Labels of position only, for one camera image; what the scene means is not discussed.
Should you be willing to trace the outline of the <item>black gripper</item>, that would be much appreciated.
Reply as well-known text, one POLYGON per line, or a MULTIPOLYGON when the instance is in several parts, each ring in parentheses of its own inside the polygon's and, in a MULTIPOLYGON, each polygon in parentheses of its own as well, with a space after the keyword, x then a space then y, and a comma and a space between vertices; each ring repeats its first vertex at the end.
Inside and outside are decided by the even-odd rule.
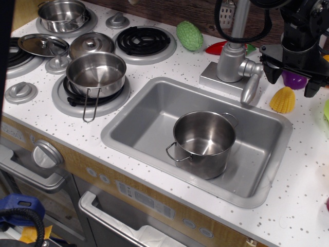
POLYGON ((299 47, 281 38, 281 44, 262 45, 261 61, 268 81, 275 84, 284 70, 298 74, 309 79, 304 96, 314 97, 328 78, 328 62, 321 56, 318 43, 316 39, 299 47))

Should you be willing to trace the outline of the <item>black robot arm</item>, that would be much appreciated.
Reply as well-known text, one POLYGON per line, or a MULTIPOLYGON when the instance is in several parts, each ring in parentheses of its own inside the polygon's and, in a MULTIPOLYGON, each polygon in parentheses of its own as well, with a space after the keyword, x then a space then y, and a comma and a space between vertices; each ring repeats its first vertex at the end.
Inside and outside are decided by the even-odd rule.
POLYGON ((318 42, 328 30, 328 1, 252 1, 262 9, 279 9, 284 21, 281 43, 263 45, 261 61, 268 81, 275 84, 282 71, 308 78, 304 96, 314 97, 328 85, 328 62, 318 42))

